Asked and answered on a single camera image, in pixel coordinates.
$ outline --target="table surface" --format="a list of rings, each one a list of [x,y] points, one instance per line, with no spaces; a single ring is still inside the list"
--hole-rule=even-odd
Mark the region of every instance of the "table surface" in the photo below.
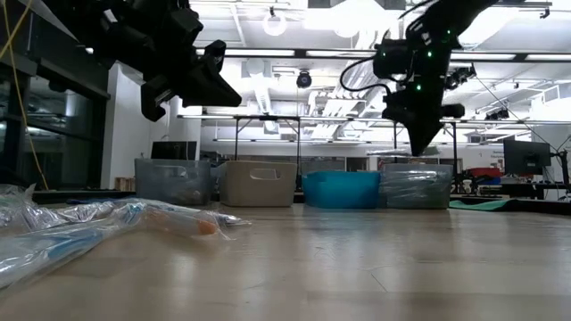
[[[228,209],[234,241],[135,232],[0,301],[1,320],[569,320],[571,220]]]

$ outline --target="blue plastic bin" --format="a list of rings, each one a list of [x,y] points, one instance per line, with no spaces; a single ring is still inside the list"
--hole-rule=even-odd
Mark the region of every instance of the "blue plastic bin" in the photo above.
[[[378,172],[310,173],[303,177],[305,203],[322,209],[374,209],[380,181]]]

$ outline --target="wall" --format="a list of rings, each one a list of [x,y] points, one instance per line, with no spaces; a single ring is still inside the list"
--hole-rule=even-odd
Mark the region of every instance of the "wall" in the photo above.
[[[140,86],[125,76],[120,64],[109,71],[101,187],[113,188],[115,177],[133,177],[134,159],[150,157],[152,140],[167,135],[168,118],[152,123],[141,113]]]
[[[201,121],[178,119],[178,109],[182,108],[178,98],[162,104],[167,114],[159,121],[153,123],[143,117],[140,85],[125,75],[120,64],[109,72],[108,92],[112,98],[105,114],[102,188],[113,188],[115,177],[133,177],[135,159],[150,158],[153,142],[200,142]],[[182,112],[202,112],[202,107],[189,107]]]

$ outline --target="orange object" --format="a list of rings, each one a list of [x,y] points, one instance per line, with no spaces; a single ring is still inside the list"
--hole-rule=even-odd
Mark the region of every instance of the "orange object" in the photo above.
[[[216,230],[215,224],[203,220],[198,221],[198,232],[200,235],[213,235],[216,233]]]

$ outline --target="green mat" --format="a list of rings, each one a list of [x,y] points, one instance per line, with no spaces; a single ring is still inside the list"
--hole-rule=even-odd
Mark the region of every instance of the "green mat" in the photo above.
[[[498,211],[503,210],[506,205],[513,200],[506,200],[506,201],[490,201],[490,202],[483,202],[480,204],[474,205],[467,205],[462,201],[452,201],[450,202],[451,209],[459,209],[459,210],[484,210],[484,211]]]

